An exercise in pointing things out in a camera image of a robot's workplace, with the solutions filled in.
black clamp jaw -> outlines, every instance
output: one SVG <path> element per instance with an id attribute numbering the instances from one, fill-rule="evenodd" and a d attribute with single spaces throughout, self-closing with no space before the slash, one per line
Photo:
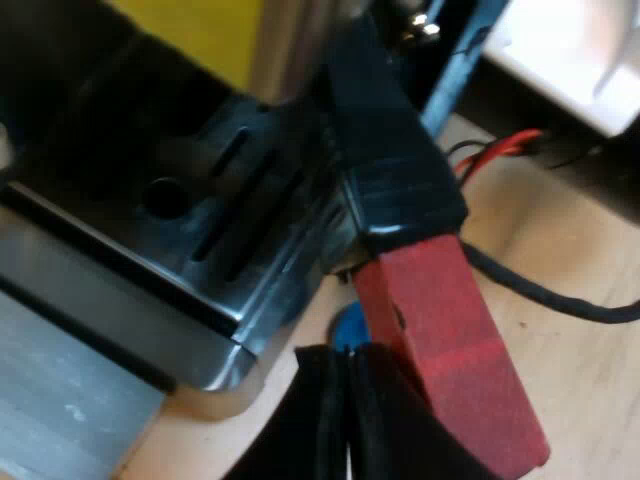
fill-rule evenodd
<path id="1" fill-rule="evenodd" d="M 346 32 L 329 62 L 337 145 L 334 202 L 350 213 L 335 222 L 323 250 L 330 269 L 455 233 L 468 213 L 443 153 L 394 78 L 387 57 L 367 18 Z"/>

hole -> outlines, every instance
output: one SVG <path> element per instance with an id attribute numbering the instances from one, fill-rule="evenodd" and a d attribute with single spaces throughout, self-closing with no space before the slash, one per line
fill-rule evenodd
<path id="1" fill-rule="evenodd" d="M 262 221 L 258 224 L 251 235 L 249 235 L 249 241 L 242 247 L 240 254 L 236 257 L 231 268 L 224 277 L 226 282 L 234 282 L 247 265 L 249 265 L 258 248 L 260 248 L 260 244 L 269 235 L 269 232 L 276 224 L 278 217 L 287 207 L 293 193 L 302 184 L 303 180 L 304 176 L 301 171 L 296 172 L 293 177 L 291 177 L 284 190 L 280 193 L 278 200 L 264 215 Z"/>
<path id="2" fill-rule="evenodd" d="M 222 216 L 218 219 L 217 223 L 213 226 L 211 231 L 204 238 L 202 243 L 196 248 L 191 259 L 194 262 L 202 262 L 209 255 L 211 250 L 216 246 L 218 240 L 227 231 L 236 214 L 242 209 L 247 197 L 258 188 L 262 179 L 267 175 L 267 172 L 271 169 L 276 159 L 278 158 L 278 152 L 271 150 L 265 155 L 262 163 L 251 173 L 249 178 L 245 181 L 241 191 L 233 198 L 231 204 L 225 209 Z"/>
<path id="3" fill-rule="evenodd" d="M 333 230 L 338 227 L 344 220 L 347 212 L 344 211 L 342 206 L 337 205 L 331 210 L 331 213 L 327 215 L 327 221 L 325 223 L 325 230 Z"/>
<path id="4" fill-rule="evenodd" d="M 159 178 L 147 187 L 142 205 L 154 217 L 174 220 L 189 211 L 189 195 L 175 178 Z"/>
<path id="5" fill-rule="evenodd" d="M 233 157 L 235 157 L 242 146 L 247 143 L 247 140 L 249 140 L 249 129 L 247 127 L 242 127 L 236 132 L 235 136 L 224 148 L 224 150 L 220 154 L 220 158 L 218 158 L 216 164 L 213 166 L 213 168 L 211 168 L 209 176 L 219 177 L 220 175 L 222 175 L 222 173 L 229 166 L 229 163 L 231 163 Z"/>

white surface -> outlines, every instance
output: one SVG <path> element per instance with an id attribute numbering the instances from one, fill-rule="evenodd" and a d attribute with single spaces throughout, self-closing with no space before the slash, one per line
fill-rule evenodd
<path id="1" fill-rule="evenodd" d="M 607 136 L 640 112 L 638 0 L 512 0 L 485 54 Z"/>

blue object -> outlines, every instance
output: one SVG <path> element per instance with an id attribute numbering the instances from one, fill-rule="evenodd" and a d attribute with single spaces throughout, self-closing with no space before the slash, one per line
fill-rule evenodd
<path id="1" fill-rule="evenodd" d="M 371 335 L 359 302 L 349 305 L 336 318 L 331 344 L 338 351 L 355 350 L 360 345 L 371 343 Z"/>

screw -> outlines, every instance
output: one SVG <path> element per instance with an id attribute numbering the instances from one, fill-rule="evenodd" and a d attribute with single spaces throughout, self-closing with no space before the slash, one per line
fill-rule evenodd
<path id="1" fill-rule="evenodd" d="M 409 17 L 409 26 L 402 36 L 402 40 L 410 46 L 425 45 L 439 38 L 440 26 L 429 22 L 429 18 L 424 12 Z"/>

